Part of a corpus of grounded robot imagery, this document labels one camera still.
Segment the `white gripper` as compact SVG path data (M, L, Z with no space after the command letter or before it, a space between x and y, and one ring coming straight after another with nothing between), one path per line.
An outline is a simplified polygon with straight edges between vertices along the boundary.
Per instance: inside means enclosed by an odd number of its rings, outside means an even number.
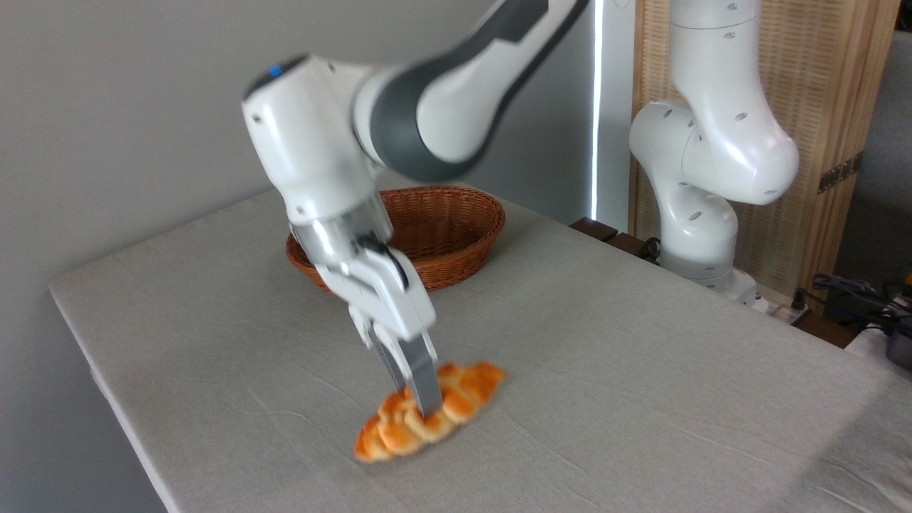
M436 312L404 253L377 238L361 238L356 254L317 273L348 303L356 331L372 341L398 390L408 388L423 417L442 407L437 353L429 338Z

